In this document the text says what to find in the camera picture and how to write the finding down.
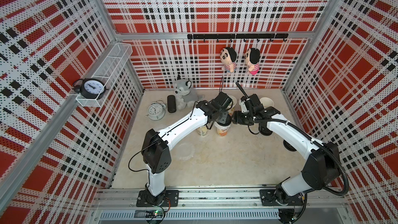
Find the paper milk tea cup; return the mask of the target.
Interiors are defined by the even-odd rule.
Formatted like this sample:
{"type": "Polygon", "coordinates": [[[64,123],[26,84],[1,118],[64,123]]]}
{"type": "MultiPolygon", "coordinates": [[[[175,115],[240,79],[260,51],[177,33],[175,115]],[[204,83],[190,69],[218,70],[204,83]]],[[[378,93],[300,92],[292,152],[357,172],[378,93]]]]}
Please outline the paper milk tea cup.
{"type": "Polygon", "coordinates": [[[197,128],[197,133],[200,135],[200,136],[206,136],[207,135],[207,133],[208,133],[208,128],[207,128],[207,126],[201,126],[201,127],[199,127],[199,128],[197,128]]]}

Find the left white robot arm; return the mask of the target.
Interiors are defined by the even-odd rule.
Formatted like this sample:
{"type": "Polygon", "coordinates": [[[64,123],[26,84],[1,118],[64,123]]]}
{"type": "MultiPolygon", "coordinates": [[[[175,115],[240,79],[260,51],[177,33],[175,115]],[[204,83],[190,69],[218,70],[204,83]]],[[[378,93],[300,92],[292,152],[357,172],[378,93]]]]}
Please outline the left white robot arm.
{"type": "Polygon", "coordinates": [[[228,113],[233,100],[224,92],[207,101],[194,103],[192,111],[167,128],[149,130],[143,142],[141,154],[148,170],[148,182],[141,196],[147,203],[160,206],[165,200],[165,170],[171,165],[172,149],[191,132],[207,124],[230,125],[228,113]]]}

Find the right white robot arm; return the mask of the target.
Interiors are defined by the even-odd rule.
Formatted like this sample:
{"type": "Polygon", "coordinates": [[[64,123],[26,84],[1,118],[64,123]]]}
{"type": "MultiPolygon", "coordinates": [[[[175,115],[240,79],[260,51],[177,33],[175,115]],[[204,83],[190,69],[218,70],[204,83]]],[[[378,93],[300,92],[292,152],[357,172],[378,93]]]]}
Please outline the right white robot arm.
{"type": "Polygon", "coordinates": [[[277,134],[284,140],[287,150],[297,151],[305,159],[301,172],[276,185],[274,199],[280,205],[288,205],[294,196],[317,190],[326,190],[336,196],[349,192],[349,179],[340,161],[338,146],[313,138],[290,122],[274,107],[264,107],[256,94],[240,100],[240,111],[232,115],[234,124],[258,125],[258,133],[264,136],[277,134]]]}

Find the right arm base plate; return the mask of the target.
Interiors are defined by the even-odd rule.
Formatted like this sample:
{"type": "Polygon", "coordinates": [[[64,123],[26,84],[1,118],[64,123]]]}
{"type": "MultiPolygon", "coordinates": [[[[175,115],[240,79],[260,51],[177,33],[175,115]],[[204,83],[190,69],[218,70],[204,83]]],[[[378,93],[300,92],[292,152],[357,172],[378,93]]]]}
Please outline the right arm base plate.
{"type": "Polygon", "coordinates": [[[281,190],[262,189],[260,200],[263,206],[303,206],[304,200],[301,194],[288,196],[281,190]]]}

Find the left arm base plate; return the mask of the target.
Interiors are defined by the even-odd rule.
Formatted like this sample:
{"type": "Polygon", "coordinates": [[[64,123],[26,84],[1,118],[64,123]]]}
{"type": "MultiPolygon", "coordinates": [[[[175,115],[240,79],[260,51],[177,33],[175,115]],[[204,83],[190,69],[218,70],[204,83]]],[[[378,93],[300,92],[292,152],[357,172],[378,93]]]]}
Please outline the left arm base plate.
{"type": "Polygon", "coordinates": [[[158,196],[153,196],[148,189],[138,194],[136,207],[176,207],[179,201],[179,190],[164,190],[158,196]]]}

